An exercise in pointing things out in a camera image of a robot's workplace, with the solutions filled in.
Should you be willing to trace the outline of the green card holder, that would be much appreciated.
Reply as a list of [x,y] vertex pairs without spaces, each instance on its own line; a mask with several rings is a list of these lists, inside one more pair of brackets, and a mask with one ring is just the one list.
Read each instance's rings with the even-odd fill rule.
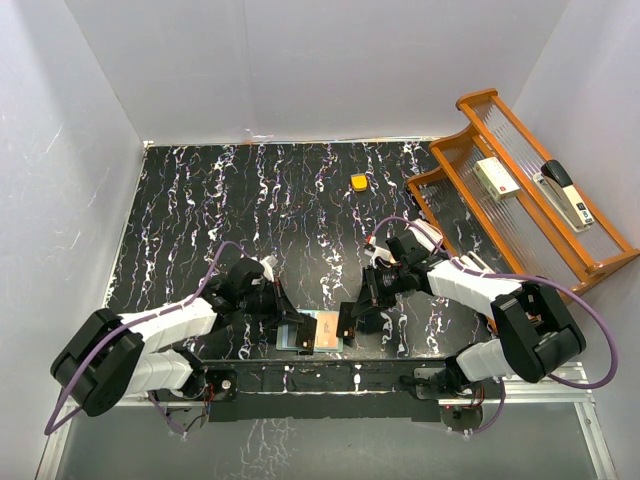
[[279,325],[276,349],[299,354],[341,353],[344,339],[338,335],[337,311],[300,310],[302,323]]

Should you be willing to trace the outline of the black credit card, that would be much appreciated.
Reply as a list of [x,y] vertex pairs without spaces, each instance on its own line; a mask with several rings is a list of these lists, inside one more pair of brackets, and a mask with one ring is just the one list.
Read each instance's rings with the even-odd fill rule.
[[355,338],[357,319],[352,314],[354,307],[354,302],[342,302],[340,304],[338,324],[336,328],[337,337],[343,339]]
[[300,352],[313,352],[315,346],[316,324],[298,324],[295,346]]

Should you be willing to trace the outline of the gold credit card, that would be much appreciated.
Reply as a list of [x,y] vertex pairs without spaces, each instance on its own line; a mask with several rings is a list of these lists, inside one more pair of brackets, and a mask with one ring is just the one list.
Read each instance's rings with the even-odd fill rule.
[[319,311],[316,314],[316,351],[340,351],[342,339],[337,336],[339,314],[331,311]]

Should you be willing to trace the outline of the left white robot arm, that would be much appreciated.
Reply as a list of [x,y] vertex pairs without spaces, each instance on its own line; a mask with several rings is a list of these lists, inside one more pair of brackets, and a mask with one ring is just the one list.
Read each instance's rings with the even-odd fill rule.
[[296,333],[297,350],[310,353],[317,321],[293,306],[274,264],[274,257],[243,257],[182,301],[139,313],[96,310],[54,359],[50,374],[96,417],[127,395],[174,390],[186,399],[200,396],[207,383],[203,367],[174,346],[210,334],[236,313],[264,328],[287,326]]

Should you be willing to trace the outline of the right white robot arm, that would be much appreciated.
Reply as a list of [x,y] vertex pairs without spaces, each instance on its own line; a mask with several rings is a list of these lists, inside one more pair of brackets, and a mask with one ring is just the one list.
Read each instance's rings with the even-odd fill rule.
[[511,375],[537,383],[586,348],[555,288],[542,281],[495,278],[449,256],[414,228],[387,239],[382,256],[364,268],[351,314],[364,318],[382,312],[398,295],[412,292],[453,300],[495,324],[495,338],[463,348],[427,379],[442,392],[466,397],[486,379]]

